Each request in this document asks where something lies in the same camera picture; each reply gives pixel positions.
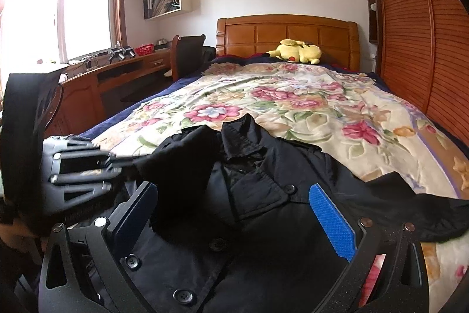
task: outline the yellow toy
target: yellow toy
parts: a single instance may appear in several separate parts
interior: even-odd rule
[[[321,49],[309,42],[297,42],[296,40],[284,39],[275,51],[267,52],[270,57],[291,61],[293,63],[311,63],[320,62],[322,55]]]

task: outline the coat button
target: coat button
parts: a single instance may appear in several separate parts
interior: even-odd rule
[[[287,185],[283,189],[288,195],[296,193],[296,187],[294,185]]]
[[[173,293],[173,298],[181,305],[190,305],[195,296],[190,290],[176,289]]]
[[[140,259],[135,256],[133,253],[128,255],[125,259],[125,265],[127,265],[130,269],[136,270],[140,265]]]
[[[217,237],[216,239],[213,239],[212,241],[210,241],[208,247],[213,252],[221,252],[228,247],[228,242],[221,237]]]

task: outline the red basket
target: red basket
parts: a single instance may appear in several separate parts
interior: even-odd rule
[[[154,44],[142,45],[141,47],[135,48],[134,51],[137,53],[138,56],[149,55],[155,52],[155,45]]]

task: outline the wooden headboard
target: wooden headboard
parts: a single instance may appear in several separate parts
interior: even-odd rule
[[[309,15],[250,15],[218,19],[217,54],[249,57],[275,50],[283,39],[312,42],[335,63],[360,70],[360,43],[355,22]],[[321,61],[327,62],[325,55]]]

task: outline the bed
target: bed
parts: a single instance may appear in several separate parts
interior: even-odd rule
[[[321,65],[260,55],[285,38],[319,45]],[[469,197],[469,162],[460,143],[375,74],[356,72],[355,23],[305,15],[222,18],[216,48],[219,57],[199,72],[84,135],[117,155],[146,154],[183,128],[221,129],[249,113],[271,135],[318,145],[364,181],[397,171],[416,193]],[[423,243],[431,312],[462,279],[468,244],[469,234]],[[375,270],[382,260],[377,257]]]

